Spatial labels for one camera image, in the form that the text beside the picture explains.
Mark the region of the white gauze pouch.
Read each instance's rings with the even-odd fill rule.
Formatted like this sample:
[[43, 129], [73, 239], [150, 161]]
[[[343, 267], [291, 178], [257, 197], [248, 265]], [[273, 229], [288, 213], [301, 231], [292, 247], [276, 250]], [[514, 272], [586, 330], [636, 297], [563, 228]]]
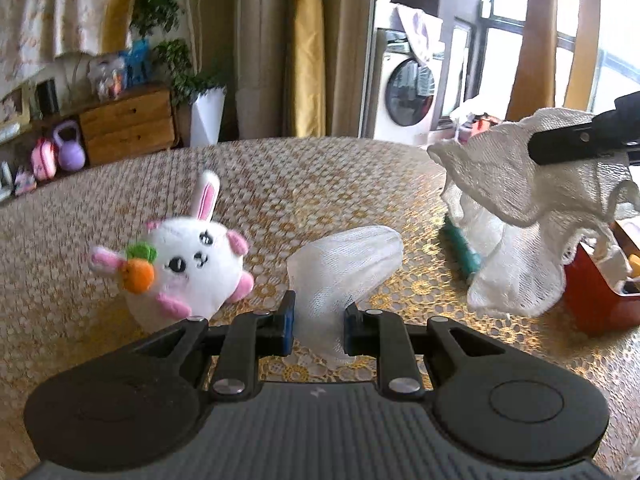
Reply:
[[401, 236], [388, 226], [360, 226], [299, 248], [286, 262], [297, 341], [332, 365], [352, 362], [343, 344], [344, 311], [392, 276], [402, 258]]

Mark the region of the white bunny plush toy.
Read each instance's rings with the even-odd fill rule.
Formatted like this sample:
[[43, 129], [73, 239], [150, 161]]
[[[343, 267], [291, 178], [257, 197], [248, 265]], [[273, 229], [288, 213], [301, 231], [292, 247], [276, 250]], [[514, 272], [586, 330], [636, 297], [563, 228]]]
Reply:
[[219, 191], [219, 177], [206, 170], [190, 214], [149, 222], [122, 252], [91, 249], [90, 269], [117, 282], [142, 330], [154, 333], [185, 318], [209, 320], [253, 290], [254, 276], [244, 269], [250, 244], [213, 220]]

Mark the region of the white mesh cloth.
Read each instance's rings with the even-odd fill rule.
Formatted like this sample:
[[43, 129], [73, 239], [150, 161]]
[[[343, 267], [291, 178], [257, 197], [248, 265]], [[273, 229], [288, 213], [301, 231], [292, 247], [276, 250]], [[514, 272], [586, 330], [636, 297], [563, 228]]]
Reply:
[[428, 147], [446, 171], [448, 217], [480, 256], [466, 302], [491, 315], [537, 316], [566, 289], [565, 267], [578, 244], [596, 242], [596, 266], [620, 288], [631, 267], [611, 223], [639, 212], [639, 188], [626, 153], [540, 166], [528, 154], [539, 131], [591, 122], [568, 108], [542, 108], [472, 136]]

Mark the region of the tan leather chair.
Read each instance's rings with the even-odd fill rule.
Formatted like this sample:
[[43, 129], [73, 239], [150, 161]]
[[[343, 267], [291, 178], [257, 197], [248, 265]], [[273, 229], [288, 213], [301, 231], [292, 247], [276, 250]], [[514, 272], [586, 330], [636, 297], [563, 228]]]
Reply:
[[[527, 0], [518, 68], [506, 109], [508, 122], [518, 122], [554, 105], [557, 10], [558, 0]], [[579, 0], [574, 56], [564, 99], [564, 105], [572, 110], [585, 110], [589, 103], [597, 67], [600, 15], [601, 0]]]

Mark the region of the teal white tissue pack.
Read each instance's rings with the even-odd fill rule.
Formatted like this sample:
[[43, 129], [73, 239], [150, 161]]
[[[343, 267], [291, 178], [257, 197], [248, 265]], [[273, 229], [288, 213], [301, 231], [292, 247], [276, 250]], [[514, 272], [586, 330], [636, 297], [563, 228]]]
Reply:
[[482, 265], [483, 258], [470, 247], [462, 231], [450, 220], [448, 214], [442, 224], [442, 234], [451, 246], [454, 260], [457, 261], [462, 278], [471, 283]]

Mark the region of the yellow duck plush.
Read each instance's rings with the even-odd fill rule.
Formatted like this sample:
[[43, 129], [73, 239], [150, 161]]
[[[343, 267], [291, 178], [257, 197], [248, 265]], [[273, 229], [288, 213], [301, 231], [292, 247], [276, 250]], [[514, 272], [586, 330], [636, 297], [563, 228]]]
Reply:
[[628, 262], [631, 268], [630, 276], [632, 278], [640, 278], [640, 257], [636, 254], [631, 254], [628, 257]]

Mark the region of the red bucket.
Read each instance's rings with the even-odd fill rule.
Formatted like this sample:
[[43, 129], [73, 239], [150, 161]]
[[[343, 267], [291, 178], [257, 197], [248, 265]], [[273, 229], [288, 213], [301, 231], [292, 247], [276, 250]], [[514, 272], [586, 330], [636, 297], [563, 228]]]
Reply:
[[488, 114], [475, 115], [471, 122], [470, 136], [477, 136], [478, 134], [488, 131], [490, 128], [500, 124], [501, 120], [494, 116]]

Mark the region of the red storage box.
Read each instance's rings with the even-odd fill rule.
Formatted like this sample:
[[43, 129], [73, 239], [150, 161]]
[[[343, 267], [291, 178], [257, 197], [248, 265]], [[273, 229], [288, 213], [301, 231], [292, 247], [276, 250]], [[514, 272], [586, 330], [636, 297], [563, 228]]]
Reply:
[[[627, 262], [631, 254], [639, 255], [638, 217], [616, 221], [612, 231]], [[610, 284], [593, 257], [594, 250], [581, 242], [574, 261], [565, 267], [564, 306], [578, 330], [597, 336], [638, 327], [639, 279], [623, 276]]]

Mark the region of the silver washing machine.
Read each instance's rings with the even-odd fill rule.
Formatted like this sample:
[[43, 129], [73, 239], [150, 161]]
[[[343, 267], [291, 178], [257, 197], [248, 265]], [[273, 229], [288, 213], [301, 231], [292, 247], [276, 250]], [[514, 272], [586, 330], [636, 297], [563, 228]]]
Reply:
[[444, 51], [445, 44], [436, 41], [431, 58], [422, 65], [404, 32], [378, 30], [371, 87], [373, 140], [407, 145], [426, 143], [434, 120]]

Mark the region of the purple towel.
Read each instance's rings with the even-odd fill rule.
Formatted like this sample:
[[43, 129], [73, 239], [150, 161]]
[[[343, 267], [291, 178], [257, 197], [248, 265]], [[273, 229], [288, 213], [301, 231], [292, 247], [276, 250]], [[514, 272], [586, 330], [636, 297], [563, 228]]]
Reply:
[[442, 19], [403, 4], [398, 4], [396, 11], [414, 57], [421, 65], [426, 65], [440, 45]]

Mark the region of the yellow curtain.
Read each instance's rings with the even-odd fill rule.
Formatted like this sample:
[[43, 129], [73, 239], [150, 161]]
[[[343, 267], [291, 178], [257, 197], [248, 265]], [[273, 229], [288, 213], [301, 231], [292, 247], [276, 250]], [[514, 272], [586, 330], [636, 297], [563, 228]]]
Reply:
[[293, 0], [288, 75], [290, 133], [296, 138], [326, 135], [326, 60], [323, 0]]

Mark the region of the wooden cabinet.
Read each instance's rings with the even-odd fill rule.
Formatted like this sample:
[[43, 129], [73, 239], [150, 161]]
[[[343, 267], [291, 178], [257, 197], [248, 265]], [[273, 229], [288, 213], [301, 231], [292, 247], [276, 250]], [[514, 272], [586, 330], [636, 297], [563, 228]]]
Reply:
[[168, 150], [177, 139], [170, 91], [162, 84], [127, 90], [78, 118], [91, 166]]

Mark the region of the purple kettlebell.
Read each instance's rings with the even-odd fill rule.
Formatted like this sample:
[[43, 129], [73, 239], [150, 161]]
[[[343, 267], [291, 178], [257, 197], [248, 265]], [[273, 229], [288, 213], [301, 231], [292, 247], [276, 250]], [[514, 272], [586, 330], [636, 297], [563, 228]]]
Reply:
[[[70, 130], [74, 136], [64, 140], [61, 133]], [[52, 139], [58, 148], [58, 166], [66, 172], [76, 172], [85, 167], [86, 154], [80, 143], [80, 129], [73, 119], [64, 120], [52, 130]]]

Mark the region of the pink small bag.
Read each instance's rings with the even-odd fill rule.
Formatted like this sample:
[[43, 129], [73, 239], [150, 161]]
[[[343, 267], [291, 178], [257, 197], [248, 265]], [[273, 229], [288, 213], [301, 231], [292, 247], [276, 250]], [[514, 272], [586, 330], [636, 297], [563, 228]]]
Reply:
[[38, 182], [52, 180], [56, 174], [56, 159], [54, 144], [46, 139], [37, 140], [30, 155], [32, 174]]

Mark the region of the green potted plant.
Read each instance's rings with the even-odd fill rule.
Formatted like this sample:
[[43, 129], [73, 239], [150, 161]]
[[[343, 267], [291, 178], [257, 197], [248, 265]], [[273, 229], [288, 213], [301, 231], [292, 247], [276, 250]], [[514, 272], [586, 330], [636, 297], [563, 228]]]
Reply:
[[203, 25], [203, 0], [134, 0], [129, 30], [151, 44], [152, 63], [177, 106], [224, 84], [218, 68], [204, 68]]

